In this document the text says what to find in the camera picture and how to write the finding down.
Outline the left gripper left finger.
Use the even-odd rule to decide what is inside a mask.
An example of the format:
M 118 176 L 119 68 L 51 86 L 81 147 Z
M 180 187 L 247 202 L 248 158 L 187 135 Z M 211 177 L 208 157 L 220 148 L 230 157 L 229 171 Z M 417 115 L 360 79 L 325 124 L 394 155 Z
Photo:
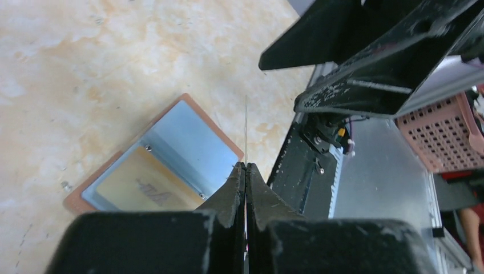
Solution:
M 66 229 L 47 273 L 243 273 L 245 165 L 192 211 L 92 212 Z

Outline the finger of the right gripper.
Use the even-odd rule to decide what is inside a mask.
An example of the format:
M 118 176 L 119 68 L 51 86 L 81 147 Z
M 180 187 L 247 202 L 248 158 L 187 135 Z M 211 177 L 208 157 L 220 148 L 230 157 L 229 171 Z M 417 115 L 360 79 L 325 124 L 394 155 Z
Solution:
M 296 112 L 395 117 L 483 82 L 482 1 L 385 1 L 391 28 L 295 100 Z
M 340 65 L 382 35 L 382 14 L 360 1 L 314 1 L 259 59 L 278 70 L 334 62 Z

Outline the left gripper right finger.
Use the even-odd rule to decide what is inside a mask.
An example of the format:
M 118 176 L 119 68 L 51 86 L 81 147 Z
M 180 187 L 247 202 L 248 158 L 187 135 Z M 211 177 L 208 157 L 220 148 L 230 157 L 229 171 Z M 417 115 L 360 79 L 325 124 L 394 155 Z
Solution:
M 427 247 L 396 219 L 308 220 L 246 167 L 250 273 L 435 273 Z

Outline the brown leather card holder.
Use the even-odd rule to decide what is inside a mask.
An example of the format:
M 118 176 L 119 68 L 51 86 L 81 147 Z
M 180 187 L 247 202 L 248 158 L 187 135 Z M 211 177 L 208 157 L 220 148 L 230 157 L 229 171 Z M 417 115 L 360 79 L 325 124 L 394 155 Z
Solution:
M 64 206 L 76 215 L 193 210 L 225 183 L 243 156 L 207 113 L 183 94 L 73 190 Z

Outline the grey card sleeve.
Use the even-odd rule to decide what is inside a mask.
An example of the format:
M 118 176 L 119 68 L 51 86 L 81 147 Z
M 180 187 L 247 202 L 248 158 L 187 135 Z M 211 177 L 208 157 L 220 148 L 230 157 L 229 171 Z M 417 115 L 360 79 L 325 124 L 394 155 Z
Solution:
M 248 152 L 247 152 L 247 122 L 248 122 L 248 95 L 244 97 L 244 164 L 248 164 Z

